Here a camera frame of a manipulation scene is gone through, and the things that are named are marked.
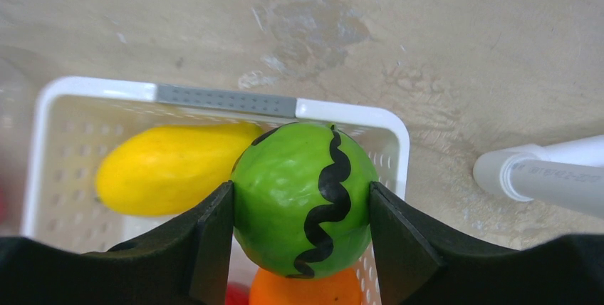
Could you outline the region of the red strawberry toy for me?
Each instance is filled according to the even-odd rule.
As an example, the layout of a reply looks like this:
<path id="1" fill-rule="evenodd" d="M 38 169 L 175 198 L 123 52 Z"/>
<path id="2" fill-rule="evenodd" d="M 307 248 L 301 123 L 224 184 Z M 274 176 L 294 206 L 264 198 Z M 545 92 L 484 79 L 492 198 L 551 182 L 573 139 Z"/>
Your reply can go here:
<path id="1" fill-rule="evenodd" d="M 226 286 L 225 305 L 249 305 L 250 288 L 246 285 L 229 282 Z"/>

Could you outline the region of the green striped melon toy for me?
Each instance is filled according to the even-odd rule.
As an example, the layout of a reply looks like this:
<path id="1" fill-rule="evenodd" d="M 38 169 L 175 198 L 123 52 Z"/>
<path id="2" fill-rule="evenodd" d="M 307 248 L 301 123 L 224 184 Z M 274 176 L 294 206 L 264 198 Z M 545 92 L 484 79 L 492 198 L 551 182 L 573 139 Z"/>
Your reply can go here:
<path id="1" fill-rule="evenodd" d="M 231 173 L 234 236 L 259 267 L 320 279 L 351 267 L 371 240 L 377 171 L 333 123 L 289 123 L 264 133 Z"/>

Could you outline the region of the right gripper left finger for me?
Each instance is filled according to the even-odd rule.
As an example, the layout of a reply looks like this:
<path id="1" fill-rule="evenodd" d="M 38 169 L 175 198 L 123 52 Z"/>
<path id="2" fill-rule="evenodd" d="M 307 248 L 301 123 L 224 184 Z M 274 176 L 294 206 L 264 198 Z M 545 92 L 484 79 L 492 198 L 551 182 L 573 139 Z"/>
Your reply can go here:
<path id="1" fill-rule="evenodd" d="M 3 304 L 223 304 L 234 186 L 106 252 L 76 254 L 25 237 L 1 239 Z"/>

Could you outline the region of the orange toy fruit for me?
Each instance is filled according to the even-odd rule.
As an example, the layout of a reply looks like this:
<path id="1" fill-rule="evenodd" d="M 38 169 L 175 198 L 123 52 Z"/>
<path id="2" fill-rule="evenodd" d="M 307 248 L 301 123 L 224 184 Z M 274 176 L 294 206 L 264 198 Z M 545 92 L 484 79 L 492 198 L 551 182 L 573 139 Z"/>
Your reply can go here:
<path id="1" fill-rule="evenodd" d="M 360 305 L 362 302 L 360 282 L 351 268 L 323 279 L 291 279 L 260 269 L 249 295 L 249 303 L 258 305 Z"/>

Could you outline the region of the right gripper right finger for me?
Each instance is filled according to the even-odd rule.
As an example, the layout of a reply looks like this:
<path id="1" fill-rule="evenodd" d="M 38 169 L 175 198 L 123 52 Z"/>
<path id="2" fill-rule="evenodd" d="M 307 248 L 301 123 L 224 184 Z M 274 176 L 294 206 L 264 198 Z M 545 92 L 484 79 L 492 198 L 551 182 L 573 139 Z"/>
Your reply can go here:
<path id="1" fill-rule="evenodd" d="M 567 234 L 525 250 L 485 242 L 370 185 L 383 304 L 601 304 L 603 236 Z"/>

